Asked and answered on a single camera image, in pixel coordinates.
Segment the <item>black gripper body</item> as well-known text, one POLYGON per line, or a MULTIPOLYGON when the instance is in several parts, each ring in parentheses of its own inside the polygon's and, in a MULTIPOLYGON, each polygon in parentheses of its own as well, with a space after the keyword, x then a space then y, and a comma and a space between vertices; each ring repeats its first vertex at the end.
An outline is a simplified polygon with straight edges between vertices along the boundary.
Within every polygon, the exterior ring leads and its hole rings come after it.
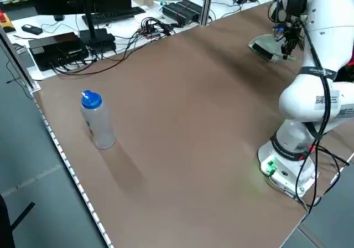
POLYGON ((284 25, 283 36, 286 40, 299 40, 301 38, 302 23, 297 20, 286 22, 284 25))

